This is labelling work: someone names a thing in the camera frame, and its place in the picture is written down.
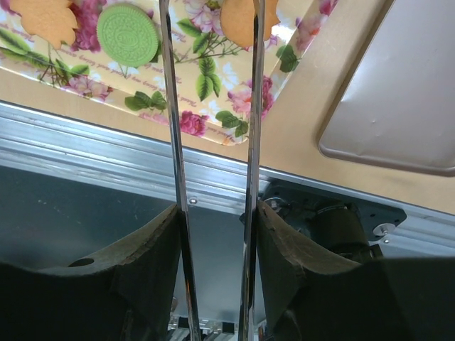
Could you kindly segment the orange flower cookie left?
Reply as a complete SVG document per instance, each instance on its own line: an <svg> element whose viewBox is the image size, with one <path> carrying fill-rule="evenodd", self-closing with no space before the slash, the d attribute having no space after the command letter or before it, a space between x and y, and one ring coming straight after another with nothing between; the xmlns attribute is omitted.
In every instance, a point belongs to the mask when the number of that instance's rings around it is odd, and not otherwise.
<svg viewBox="0 0 455 341"><path fill-rule="evenodd" d="M15 0L10 9L21 17L23 29L32 36L38 36L55 49L62 44L75 42L78 22L71 10L72 1L67 0Z"/></svg>

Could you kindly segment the floral serving tray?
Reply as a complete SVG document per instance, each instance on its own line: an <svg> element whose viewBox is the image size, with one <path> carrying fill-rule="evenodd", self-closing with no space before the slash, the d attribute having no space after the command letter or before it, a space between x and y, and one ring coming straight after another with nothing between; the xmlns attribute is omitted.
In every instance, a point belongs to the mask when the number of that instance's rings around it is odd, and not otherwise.
<svg viewBox="0 0 455 341"><path fill-rule="evenodd" d="M97 37L97 24L113 1L40 1L44 11L73 14L72 44L54 48L25 29L10 1L1 2L1 68L106 104L142 119L168 124L160 53L143 65L121 64ZM221 1L169 4L181 131L223 145L244 142L252 101L252 48L222 30ZM304 53L336 7L335 1L279 1L278 22L265 41L262 111L268 114Z"/></svg>

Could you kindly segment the orange flower cookie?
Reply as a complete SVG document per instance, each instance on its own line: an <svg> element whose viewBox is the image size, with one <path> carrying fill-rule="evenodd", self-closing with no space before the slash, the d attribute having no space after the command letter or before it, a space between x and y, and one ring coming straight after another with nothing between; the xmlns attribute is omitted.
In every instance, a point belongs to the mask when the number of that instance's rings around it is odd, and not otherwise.
<svg viewBox="0 0 455 341"><path fill-rule="evenodd" d="M269 40L272 27L279 24L278 0L266 0L264 40ZM255 2L226 0L221 4L220 26L223 35L241 48L249 48L254 39Z"/></svg>
<svg viewBox="0 0 455 341"><path fill-rule="evenodd" d="M15 0L10 9L21 17L23 29L32 36L38 36L55 49L62 44L75 42L78 22L71 10L72 1L67 0Z"/></svg>

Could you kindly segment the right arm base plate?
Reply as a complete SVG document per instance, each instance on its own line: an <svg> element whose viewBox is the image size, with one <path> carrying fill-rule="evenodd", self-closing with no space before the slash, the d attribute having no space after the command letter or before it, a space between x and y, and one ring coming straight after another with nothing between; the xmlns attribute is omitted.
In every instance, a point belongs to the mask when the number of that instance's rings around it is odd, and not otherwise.
<svg viewBox="0 0 455 341"><path fill-rule="evenodd" d="M400 208L283 180L270 183L261 200L299 233L359 263L380 258L375 243L407 218Z"/></svg>

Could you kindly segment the orange flower cookie right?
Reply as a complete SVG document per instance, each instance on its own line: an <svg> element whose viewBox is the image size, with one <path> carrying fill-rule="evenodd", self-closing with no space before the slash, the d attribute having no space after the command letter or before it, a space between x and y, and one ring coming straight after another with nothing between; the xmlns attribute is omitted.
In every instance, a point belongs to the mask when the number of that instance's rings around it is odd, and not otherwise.
<svg viewBox="0 0 455 341"><path fill-rule="evenodd" d="M264 40L269 40L272 27L279 24L278 0L266 0ZM255 2L226 0L221 4L220 26L223 35L241 48L249 48L254 39Z"/></svg>

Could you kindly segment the brown tin lid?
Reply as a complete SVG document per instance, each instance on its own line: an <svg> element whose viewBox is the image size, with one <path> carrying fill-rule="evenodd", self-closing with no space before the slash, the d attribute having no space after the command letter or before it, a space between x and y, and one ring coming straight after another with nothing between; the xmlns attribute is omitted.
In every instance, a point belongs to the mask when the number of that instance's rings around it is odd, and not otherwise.
<svg viewBox="0 0 455 341"><path fill-rule="evenodd" d="M395 1L318 142L330 158L454 175L454 2Z"/></svg>

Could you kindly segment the aluminium front rail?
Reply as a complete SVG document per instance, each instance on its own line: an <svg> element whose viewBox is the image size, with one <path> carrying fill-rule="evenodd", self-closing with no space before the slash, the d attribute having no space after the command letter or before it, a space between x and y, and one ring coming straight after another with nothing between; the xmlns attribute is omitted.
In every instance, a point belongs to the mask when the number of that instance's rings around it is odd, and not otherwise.
<svg viewBox="0 0 455 341"><path fill-rule="evenodd" d="M247 165L10 102L1 103L1 164L165 200L185 188L192 205L241 214ZM454 255L454 216L319 180L258 168L258 191L276 180L349 195L405 211L379 243L387 251Z"/></svg>

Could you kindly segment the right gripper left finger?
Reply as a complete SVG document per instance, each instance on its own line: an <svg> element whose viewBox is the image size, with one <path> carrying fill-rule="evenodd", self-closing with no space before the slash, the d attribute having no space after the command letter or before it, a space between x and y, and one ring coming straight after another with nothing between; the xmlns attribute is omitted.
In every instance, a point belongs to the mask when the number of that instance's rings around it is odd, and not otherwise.
<svg viewBox="0 0 455 341"><path fill-rule="evenodd" d="M165 340L181 241L180 212L71 265L1 264L2 340Z"/></svg>

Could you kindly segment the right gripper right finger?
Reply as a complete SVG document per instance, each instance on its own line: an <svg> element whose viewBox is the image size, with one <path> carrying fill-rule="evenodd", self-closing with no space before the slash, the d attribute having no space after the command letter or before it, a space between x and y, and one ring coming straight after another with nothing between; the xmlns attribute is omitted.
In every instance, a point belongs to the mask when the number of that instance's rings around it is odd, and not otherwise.
<svg viewBox="0 0 455 341"><path fill-rule="evenodd" d="M454 260L360 264L257 207L267 326L275 340L453 340Z"/></svg>

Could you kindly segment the green sandwich cookie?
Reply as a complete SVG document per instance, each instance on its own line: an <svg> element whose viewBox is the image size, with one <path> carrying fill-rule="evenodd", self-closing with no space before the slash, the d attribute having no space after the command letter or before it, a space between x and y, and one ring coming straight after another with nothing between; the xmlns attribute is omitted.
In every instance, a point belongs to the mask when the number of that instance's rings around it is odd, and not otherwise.
<svg viewBox="0 0 455 341"><path fill-rule="evenodd" d="M102 10L97 22L101 49L113 61L128 67L150 62L159 49L159 35L149 15L129 3Z"/></svg>

